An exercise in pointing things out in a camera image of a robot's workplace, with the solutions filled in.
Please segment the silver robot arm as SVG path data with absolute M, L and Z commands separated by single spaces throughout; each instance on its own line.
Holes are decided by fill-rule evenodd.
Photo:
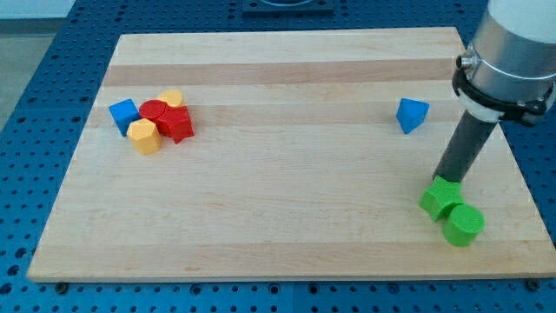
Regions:
M 490 0 L 453 90 L 485 122 L 533 126 L 555 103 L 555 0 Z

